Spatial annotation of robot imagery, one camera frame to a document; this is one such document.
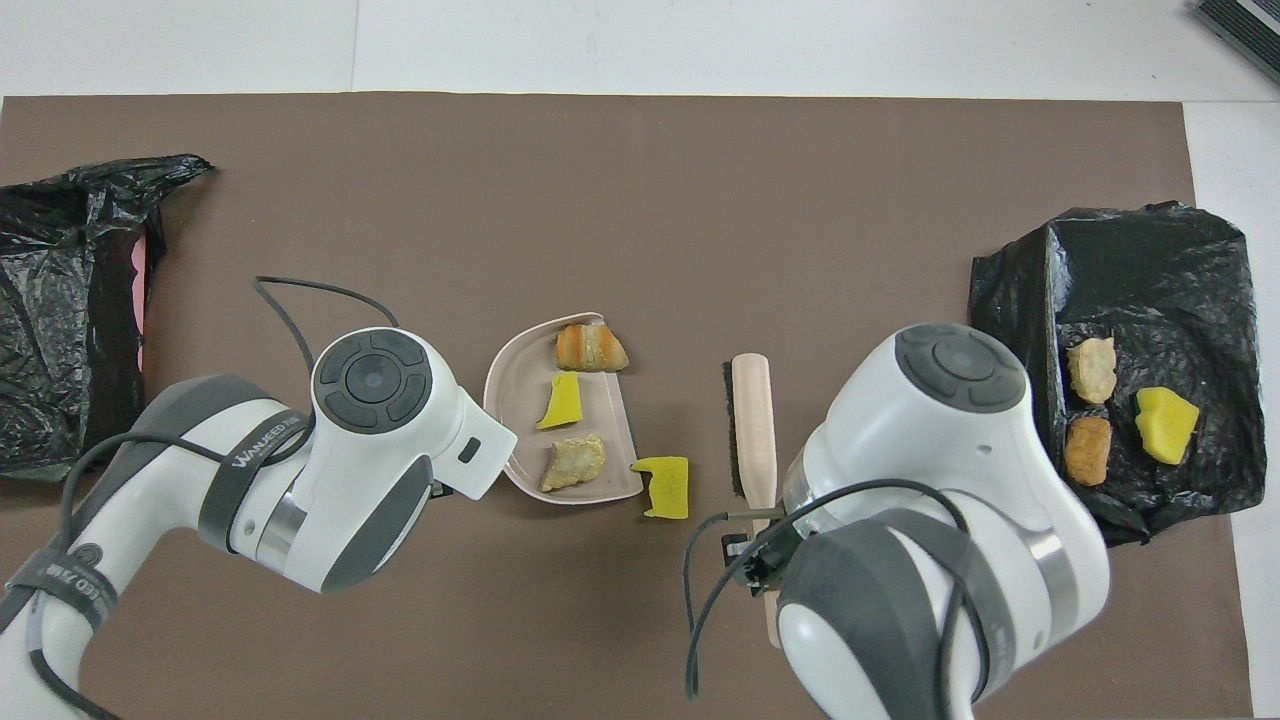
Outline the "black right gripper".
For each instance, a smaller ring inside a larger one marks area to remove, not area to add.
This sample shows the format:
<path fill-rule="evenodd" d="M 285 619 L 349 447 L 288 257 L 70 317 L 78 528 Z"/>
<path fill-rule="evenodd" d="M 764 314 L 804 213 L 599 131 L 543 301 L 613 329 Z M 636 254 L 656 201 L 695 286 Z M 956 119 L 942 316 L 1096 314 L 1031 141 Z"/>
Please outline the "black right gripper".
<path fill-rule="evenodd" d="M 778 589 L 785 579 L 803 537 L 790 523 L 781 520 L 771 524 L 764 532 L 765 542 L 756 548 L 741 566 L 735 566 L 749 546 L 748 536 L 722 536 L 722 559 L 732 580 L 746 587 L 751 593 L 764 593 Z"/>

